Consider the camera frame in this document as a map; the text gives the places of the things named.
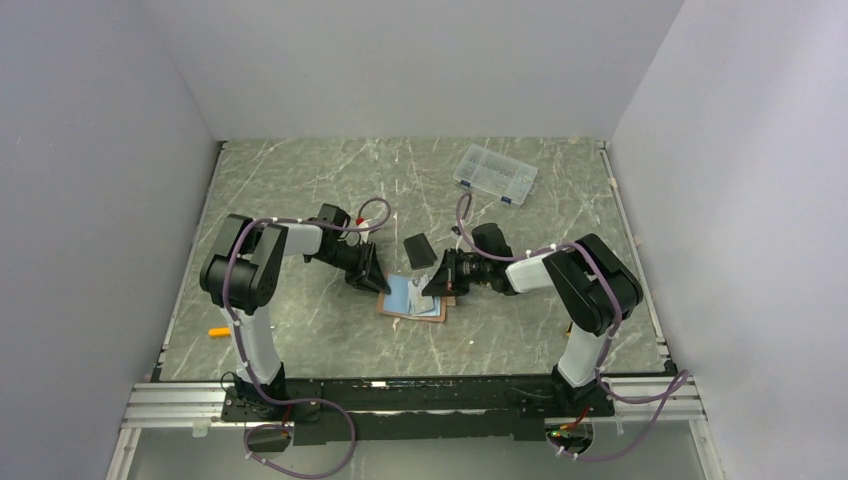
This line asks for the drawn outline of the single silver credit card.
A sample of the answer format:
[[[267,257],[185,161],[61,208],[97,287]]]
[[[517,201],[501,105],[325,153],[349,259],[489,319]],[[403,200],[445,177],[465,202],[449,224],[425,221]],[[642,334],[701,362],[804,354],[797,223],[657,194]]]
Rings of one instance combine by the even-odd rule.
[[[409,312],[414,316],[429,314],[436,308],[434,297],[423,293],[428,283],[429,277],[426,274],[411,278],[407,283]]]

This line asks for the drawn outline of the brown leather card holder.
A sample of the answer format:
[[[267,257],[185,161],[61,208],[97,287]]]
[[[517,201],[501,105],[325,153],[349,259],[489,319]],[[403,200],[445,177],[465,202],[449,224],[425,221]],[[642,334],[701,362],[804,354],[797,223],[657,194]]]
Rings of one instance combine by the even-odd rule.
[[[380,293],[377,312],[396,318],[443,323],[447,319],[447,300],[440,296],[423,293],[430,277],[422,274],[415,277],[389,274],[387,283],[390,292]]]

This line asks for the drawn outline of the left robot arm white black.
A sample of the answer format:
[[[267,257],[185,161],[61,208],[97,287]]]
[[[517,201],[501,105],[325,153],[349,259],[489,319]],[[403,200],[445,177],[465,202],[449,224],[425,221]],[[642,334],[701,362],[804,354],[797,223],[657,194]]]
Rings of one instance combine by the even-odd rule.
[[[279,284],[282,261],[300,256],[343,272],[355,289],[391,291],[376,246],[366,235],[384,219],[367,221],[323,204],[315,217],[252,218],[228,215],[199,274],[200,288],[225,316],[238,355],[233,392],[264,420],[291,404],[284,362],[271,338],[269,304]]]

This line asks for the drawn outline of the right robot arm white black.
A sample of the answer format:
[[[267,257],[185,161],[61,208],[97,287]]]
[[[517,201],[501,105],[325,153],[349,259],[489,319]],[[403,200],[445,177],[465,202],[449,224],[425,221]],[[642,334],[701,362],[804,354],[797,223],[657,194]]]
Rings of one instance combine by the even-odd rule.
[[[473,252],[444,251],[422,294],[463,296],[473,284],[487,285],[505,296],[555,289],[572,327],[565,351],[552,368],[551,401],[564,415],[578,413],[598,388],[596,373],[612,328],[644,299],[639,281],[595,234],[570,247],[554,246],[550,252],[521,260],[512,257],[512,249],[494,223],[474,228],[471,239]]]

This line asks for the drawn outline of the black credit cards stack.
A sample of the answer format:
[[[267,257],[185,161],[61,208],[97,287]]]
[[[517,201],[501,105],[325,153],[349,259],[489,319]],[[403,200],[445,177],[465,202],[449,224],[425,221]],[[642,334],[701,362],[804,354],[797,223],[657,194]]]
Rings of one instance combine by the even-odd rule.
[[[418,233],[404,239],[403,247],[412,270],[432,267],[438,258],[424,233]]]

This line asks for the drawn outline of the clear plastic organizer box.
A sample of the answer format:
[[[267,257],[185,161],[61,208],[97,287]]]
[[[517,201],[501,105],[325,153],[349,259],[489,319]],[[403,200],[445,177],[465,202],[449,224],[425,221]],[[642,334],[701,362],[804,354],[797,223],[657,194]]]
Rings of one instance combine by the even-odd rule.
[[[526,162],[471,145],[466,150],[453,178],[464,188],[477,190],[507,205],[523,205],[532,191],[538,168]]]

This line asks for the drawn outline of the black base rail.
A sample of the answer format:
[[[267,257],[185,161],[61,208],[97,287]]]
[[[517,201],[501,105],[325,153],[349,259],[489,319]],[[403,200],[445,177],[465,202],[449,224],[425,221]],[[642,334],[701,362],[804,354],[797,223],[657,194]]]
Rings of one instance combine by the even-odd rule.
[[[225,423],[292,425],[297,446],[369,440],[509,437],[542,441],[561,424],[586,426],[615,408],[597,388],[578,403],[553,396],[548,374],[289,379],[294,406],[263,408],[225,389]]]

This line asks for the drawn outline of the yellow handled screwdriver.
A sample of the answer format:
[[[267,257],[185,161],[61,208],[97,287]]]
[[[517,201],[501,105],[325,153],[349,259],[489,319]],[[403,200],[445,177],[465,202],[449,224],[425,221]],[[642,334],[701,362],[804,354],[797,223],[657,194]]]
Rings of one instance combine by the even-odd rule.
[[[231,335],[229,327],[218,327],[208,330],[208,336],[213,339],[226,338]]]

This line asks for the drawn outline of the aluminium frame rail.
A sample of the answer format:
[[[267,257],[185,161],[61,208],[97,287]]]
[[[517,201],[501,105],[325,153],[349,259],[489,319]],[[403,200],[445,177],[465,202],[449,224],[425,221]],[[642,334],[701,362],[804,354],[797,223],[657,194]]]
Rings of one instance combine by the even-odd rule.
[[[543,375],[292,380],[296,405],[260,406],[237,398],[232,384],[156,382],[133,387],[107,476],[126,479],[145,429],[186,429],[196,437],[214,427],[248,431],[284,425],[252,442],[261,451],[327,442],[510,437],[566,438],[573,449],[589,443],[604,422],[619,435],[629,422],[660,419],[695,424],[706,418],[698,389],[687,380],[669,393],[669,375],[614,374],[606,390],[568,405],[554,398]]]

